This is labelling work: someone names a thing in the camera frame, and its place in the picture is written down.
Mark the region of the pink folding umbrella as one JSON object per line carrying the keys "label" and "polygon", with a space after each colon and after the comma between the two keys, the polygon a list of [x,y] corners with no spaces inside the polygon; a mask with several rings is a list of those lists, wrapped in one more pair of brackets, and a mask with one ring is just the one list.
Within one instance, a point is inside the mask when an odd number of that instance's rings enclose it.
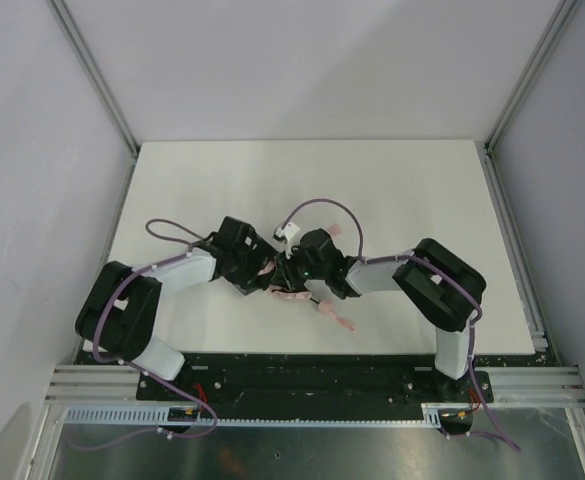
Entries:
{"label": "pink folding umbrella", "polygon": [[[300,231],[292,251],[294,249],[304,249],[316,263],[314,278],[310,281],[322,281],[337,298],[343,300],[348,297],[357,297],[358,294],[346,282],[348,268],[354,265],[355,258],[344,255],[334,243],[334,237],[341,233],[341,227],[338,224],[333,224],[327,229],[314,229],[306,234],[301,234]],[[266,291],[270,295],[285,300],[311,302],[321,314],[336,321],[347,330],[354,332],[355,323],[353,321],[338,315],[330,300],[318,299],[308,287],[308,292],[305,293],[284,293],[282,290],[270,285],[276,258],[283,253],[285,253],[285,247],[268,264],[268,269],[263,270],[264,275],[269,278],[269,286]]]}

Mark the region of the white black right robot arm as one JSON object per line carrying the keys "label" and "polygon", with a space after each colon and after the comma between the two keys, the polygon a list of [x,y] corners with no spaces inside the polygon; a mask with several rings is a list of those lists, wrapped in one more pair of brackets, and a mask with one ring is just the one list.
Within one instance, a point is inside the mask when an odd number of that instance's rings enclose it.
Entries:
{"label": "white black right robot arm", "polygon": [[435,369],[455,381],[466,375],[487,282],[442,244],[426,238],[405,253],[365,259],[344,255],[325,229],[301,235],[288,224],[273,238],[285,246],[272,271],[275,290],[298,296],[320,281],[341,300],[401,291],[435,327]]}

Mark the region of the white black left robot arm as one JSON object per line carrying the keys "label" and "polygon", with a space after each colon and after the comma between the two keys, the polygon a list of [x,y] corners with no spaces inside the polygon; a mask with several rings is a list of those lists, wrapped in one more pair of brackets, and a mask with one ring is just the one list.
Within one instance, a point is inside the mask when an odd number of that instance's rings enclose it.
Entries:
{"label": "white black left robot arm", "polygon": [[277,250],[248,223],[225,217],[218,230],[192,241],[174,240],[184,251],[141,267],[106,263],[75,321],[76,333],[99,362],[131,364],[174,380],[184,355],[154,334],[163,298],[223,278],[244,295],[268,287]]}

